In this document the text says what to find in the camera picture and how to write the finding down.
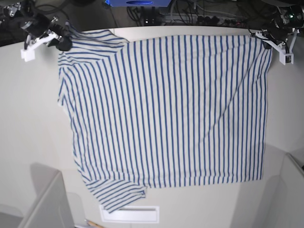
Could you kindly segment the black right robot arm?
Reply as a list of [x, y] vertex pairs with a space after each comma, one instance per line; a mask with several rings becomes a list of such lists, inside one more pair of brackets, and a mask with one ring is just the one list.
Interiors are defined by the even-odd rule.
[[70, 1], [65, 0], [51, 10], [41, 10], [34, 0], [2, 0], [0, 22], [7, 27], [17, 26], [26, 32], [23, 53], [33, 52], [42, 44], [48, 47], [55, 46], [60, 51], [69, 51], [72, 41], [65, 28], [57, 23], [57, 17], [47, 17], [62, 11], [69, 3]]

